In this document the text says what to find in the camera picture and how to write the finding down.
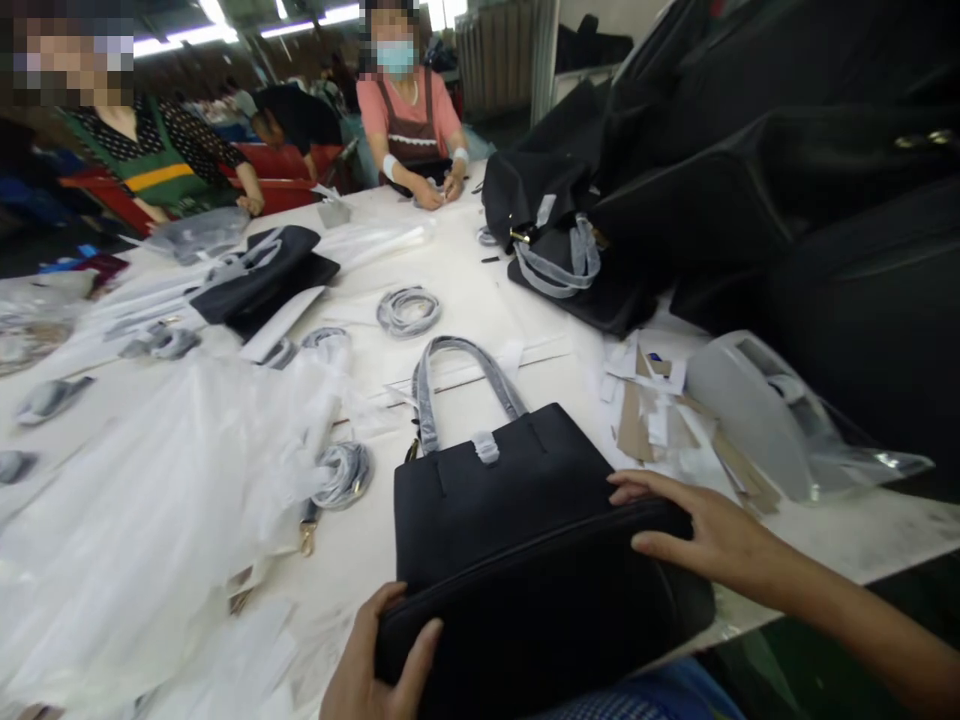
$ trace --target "yellow stripe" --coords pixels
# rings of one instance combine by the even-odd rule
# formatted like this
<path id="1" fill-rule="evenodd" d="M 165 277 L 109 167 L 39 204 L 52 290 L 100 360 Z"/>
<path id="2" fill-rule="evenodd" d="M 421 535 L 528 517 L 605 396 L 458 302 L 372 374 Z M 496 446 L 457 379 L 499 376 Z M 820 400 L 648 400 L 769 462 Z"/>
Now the yellow stripe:
<path id="1" fill-rule="evenodd" d="M 170 165 L 169 167 L 160 168 L 159 170 L 151 170 L 150 172 L 140 175 L 134 175 L 132 178 L 127 178 L 126 183 L 127 187 L 134 192 L 140 192 L 141 190 L 146 190 L 148 187 L 153 187 L 154 185 L 159 185 L 162 182 L 183 177 L 184 175 L 193 175 L 193 168 L 186 163 L 178 163 L 177 165 Z"/>

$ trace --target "handle wrapped in plastic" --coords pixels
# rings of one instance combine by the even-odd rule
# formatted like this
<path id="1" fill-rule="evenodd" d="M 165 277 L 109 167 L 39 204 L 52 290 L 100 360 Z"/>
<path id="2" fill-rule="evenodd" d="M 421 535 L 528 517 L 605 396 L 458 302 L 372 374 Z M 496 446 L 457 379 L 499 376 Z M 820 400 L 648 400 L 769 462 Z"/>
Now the handle wrapped in plastic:
<path id="1" fill-rule="evenodd" d="M 518 242 L 514 247 L 524 279 L 534 290 L 549 297 L 573 297 L 593 285 L 600 273 L 600 251 L 593 237 L 593 225 L 583 213 L 577 215 L 577 226 L 570 230 L 570 264 L 573 272 L 540 257 L 526 243 Z"/>
<path id="2" fill-rule="evenodd" d="M 423 454 L 427 455 L 440 449 L 437 438 L 437 422 L 433 415 L 433 399 L 430 390 L 430 358 L 440 350 L 462 350 L 472 355 L 480 364 L 480 369 L 487 376 L 497 399 L 507 413 L 511 422 L 526 414 L 527 408 L 520 399 L 517 389 L 503 374 L 503 370 L 485 350 L 479 345 L 464 338 L 450 335 L 435 337 L 423 350 L 420 362 L 413 371 L 413 397 L 417 403 L 417 419 L 420 423 L 420 446 Z"/>

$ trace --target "face mask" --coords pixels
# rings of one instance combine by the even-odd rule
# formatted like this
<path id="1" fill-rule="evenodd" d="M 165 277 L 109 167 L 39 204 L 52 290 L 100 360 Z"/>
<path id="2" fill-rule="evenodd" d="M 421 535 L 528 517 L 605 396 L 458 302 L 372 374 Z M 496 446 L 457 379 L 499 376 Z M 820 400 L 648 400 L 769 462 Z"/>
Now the face mask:
<path id="1" fill-rule="evenodd" d="M 413 40 L 378 42 L 377 63 L 388 75 L 400 77 L 408 74 L 416 63 Z"/>

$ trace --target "polka dot shirt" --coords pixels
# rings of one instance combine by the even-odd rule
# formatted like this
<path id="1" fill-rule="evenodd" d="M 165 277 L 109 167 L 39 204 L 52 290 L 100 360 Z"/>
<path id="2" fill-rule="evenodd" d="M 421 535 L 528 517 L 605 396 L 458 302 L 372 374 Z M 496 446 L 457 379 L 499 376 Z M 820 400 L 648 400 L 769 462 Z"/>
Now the polka dot shirt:
<path id="1" fill-rule="evenodd" d="M 179 152 L 187 164 L 193 168 L 198 177 L 214 187 L 229 187 L 230 183 L 218 167 L 223 163 L 235 168 L 241 163 L 249 162 L 243 153 L 227 143 L 214 132 L 207 123 L 195 115 L 191 115 L 179 105 L 168 100 L 158 101 L 160 115 L 167 127 L 170 142 Z M 147 155 L 154 155 L 163 151 L 163 140 L 160 131 L 153 119 L 150 104 L 144 95 L 134 97 L 133 109 L 137 114 L 137 140 L 134 142 L 126 135 L 117 132 L 107 125 L 97 111 L 92 107 L 68 110 L 73 117 L 80 121 L 84 129 L 90 133 L 104 150 L 117 161 L 135 160 Z M 130 190 L 119 178 L 114 177 L 118 184 L 130 197 L 135 193 Z"/>

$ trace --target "brown apron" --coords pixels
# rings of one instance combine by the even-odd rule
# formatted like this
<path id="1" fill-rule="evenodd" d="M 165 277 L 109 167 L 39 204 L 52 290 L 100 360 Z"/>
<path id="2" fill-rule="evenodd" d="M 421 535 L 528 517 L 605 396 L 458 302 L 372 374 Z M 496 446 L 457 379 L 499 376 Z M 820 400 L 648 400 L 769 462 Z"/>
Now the brown apron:
<path id="1" fill-rule="evenodd" d="M 440 147 L 437 145 L 437 131 L 433 126 L 433 83 L 430 80 L 431 78 L 426 71 L 420 73 L 417 78 L 427 102 L 427 121 L 425 123 L 398 118 L 393 109 L 393 103 L 390 102 L 390 93 L 387 92 L 387 86 L 382 79 L 377 81 L 389 116 L 387 145 L 390 148 L 390 153 L 401 165 L 407 168 L 411 164 L 443 159 L 440 154 Z M 387 177 L 381 172 L 380 184 L 384 185 L 386 182 Z"/>

